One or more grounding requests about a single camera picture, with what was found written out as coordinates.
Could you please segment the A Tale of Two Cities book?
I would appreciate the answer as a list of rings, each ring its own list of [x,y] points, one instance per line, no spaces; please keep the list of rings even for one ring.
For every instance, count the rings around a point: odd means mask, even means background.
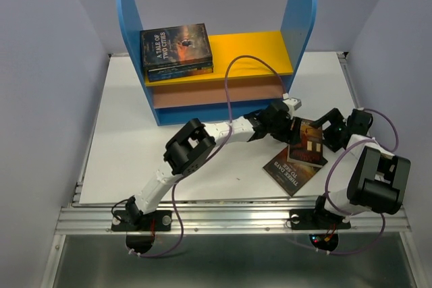
[[[207,29],[203,23],[142,30],[140,51],[142,66],[147,69],[213,60]]]

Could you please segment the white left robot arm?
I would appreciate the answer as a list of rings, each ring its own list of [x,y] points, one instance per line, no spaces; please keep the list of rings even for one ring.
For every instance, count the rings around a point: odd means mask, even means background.
[[[162,165],[136,195],[123,200],[124,209],[113,208],[112,231],[169,231],[172,212],[158,210],[167,192],[198,171],[212,153],[234,142],[251,142],[267,135],[286,144],[300,141],[301,120],[295,112],[302,103],[285,96],[266,108],[219,123],[191,119],[165,146]]]

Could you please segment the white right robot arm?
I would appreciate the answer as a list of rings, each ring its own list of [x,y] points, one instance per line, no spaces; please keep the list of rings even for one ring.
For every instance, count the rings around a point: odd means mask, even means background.
[[[343,117],[336,108],[313,121],[311,127],[319,128],[325,123],[323,143],[331,151],[343,152],[331,166],[325,181],[325,191],[316,200],[310,220],[317,228],[339,228],[349,218],[372,211],[380,215],[396,214],[402,206],[411,162],[395,154],[375,138],[368,135],[373,124],[375,109],[353,109]],[[351,154],[356,165],[345,189],[332,192],[331,176],[342,159]]]

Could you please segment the Three Days to See book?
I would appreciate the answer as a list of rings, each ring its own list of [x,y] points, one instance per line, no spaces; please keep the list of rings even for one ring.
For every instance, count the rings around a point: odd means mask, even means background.
[[[318,166],[288,160],[290,147],[287,146],[263,167],[263,171],[290,197],[304,187],[328,161],[322,158]]]

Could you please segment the Little Women book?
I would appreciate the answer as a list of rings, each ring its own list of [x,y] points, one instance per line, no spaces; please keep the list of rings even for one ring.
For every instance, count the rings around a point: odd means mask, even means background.
[[[213,62],[212,61],[205,61],[205,62],[199,62],[199,63],[186,64],[186,65],[174,65],[174,66],[147,69],[147,71],[149,71],[149,72],[180,71],[180,70],[184,70],[184,69],[196,69],[196,68],[206,68],[206,67],[213,67]]]

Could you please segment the Animal Farm book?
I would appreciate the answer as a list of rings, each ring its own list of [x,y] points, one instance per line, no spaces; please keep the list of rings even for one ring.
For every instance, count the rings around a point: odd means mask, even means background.
[[[158,71],[148,71],[147,76],[152,80],[164,80],[173,78],[185,78],[189,76],[197,76],[201,74],[211,74],[213,72],[213,66],[209,67],[190,67],[185,69],[180,68],[169,68]]]

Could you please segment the Edward Tulane book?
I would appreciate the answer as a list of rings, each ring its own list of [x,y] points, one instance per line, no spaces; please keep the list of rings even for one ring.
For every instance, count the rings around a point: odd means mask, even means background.
[[[311,123],[311,120],[302,120],[300,141],[288,147],[287,161],[322,168],[327,164],[323,156],[323,130],[311,127]]]

